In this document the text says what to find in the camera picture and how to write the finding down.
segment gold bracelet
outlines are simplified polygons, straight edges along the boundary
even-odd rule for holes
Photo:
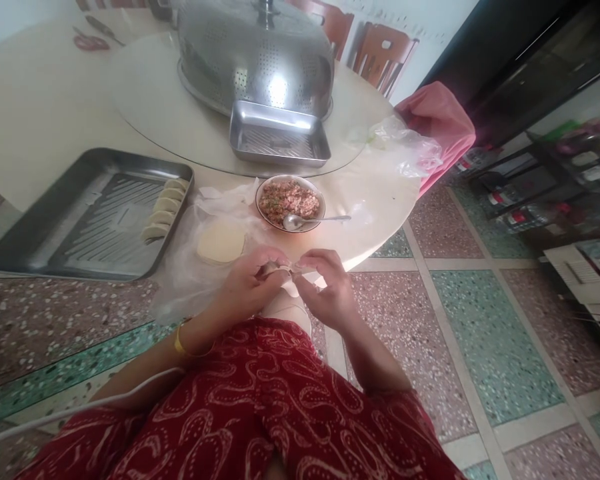
[[[178,352],[181,355],[186,355],[189,358],[196,358],[195,355],[190,354],[188,351],[185,350],[185,348],[182,346],[182,343],[180,342],[180,328],[182,328],[182,326],[188,322],[189,320],[191,320],[190,318],[184,320],[184,322],[182,322],[180,325],[178,325],[177,330],[175,331],[175,342],[173,344],[176,352]]]
[[[182,346],[182,342],[180,342],[180,328],[182,328],[182,326],[188,322],[189,320],[191,320],[193,317],[190,317],[186,320],[184,320],[184,322],[182,322],[180,325],[178,325],[178,328],[175,331],[175,341],[173,342],[173,347],[175,348],[176,352],[178,352],[180,355],[186,355],[189,358],[202,358],[202,357],[206,357],[207,354],[213,350],[214,346],[215,346],[215,341],[211,344],[211,348],[209,349],[208,352],[203,353],[202,355],[194,355],[192,353],[189,353],[188,351],[185,350],[185,348]]]

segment dumpling wrapper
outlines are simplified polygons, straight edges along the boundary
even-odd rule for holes
[[[164,223],[166,225],[171,225],[174,220],[174,213],[168,212],[166,210],[160,210],[151,214],[149,220],[147,220],[147,224],[150,225],[152,223]]]
[[[298,292],[298,287],[295,286],[295,283],[291,279],[291,274],[294,272],[294,268],[288,267],[286,265],[278,265],[276,262],[270,261],[268,262],[268,264],[262,267],[262,274],[260,276],[264,279],[278,270],[286,270],[287,272],[289,272],[289,278],[286,282],[282,284],[281,288],[284,289],[290,297],[299,297],[300,293]]]
[[[169,179],[165,182],[165,188],[177,188],[186,191],[189,182],[184,179]]]
[[[200,234],[196,253],[206,261],[232,262],[242,255],[246,236],[247,231],[240,223],[218,218]]]
[[[152,223],[148,227],[145,227],[140,234],[140,238],[143,242],[148,243],[149,240],[154,240],[162,237],[166,237],[169,233],[169,226],[164,223]]]
[[[175,213],[178,211],[179,207],[180,207],[180,202],[178,202],[177,200],[162,197],[162,198],[158,198],[158,200],[155,201],[155,205],[153,206],[153,211],[158,212],[160,210],[164,210],[164,211]]]
[[[180,189],[164,189],[160,192],[159,198],[170,198],[178,201],[182,201],[185,197],[185,193]]]

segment tile floor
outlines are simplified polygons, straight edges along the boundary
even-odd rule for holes
[[[352,273],[361,312],[467,478],[600,479],[600,363],[583,362],[600,347],[567,319],[530,250],[479,208],[457,182],[428,192]],[[0,430],[86,402],[166,335],[147,311],[154,292],[150,281],[0,279]],[[312,337],[357,384],[338,334],[314,321]],[[0,479],[60,426],[0,445]]]

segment pink towel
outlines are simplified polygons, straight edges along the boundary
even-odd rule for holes
[[[395,106],[410,129],[432,137],[442,147],[442,165],[422,180],[420,197],[465,154],[475,142],[475,128],[455,96],[436,81],[418,89]]]

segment chair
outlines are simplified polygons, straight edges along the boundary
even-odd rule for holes
[[[287,0],[287,3],[321,19],[320,26],[331,42],[335,59],[340,61],[353,23],[353,14],[343,13],[338,7],[322,3],[320,0]]]
[[[419,42],[406,33],[367,22],[353,71],[389,98]]]
[[[82,11],[102,10],[110,8],[145,8],[145,0],[75,0]]]

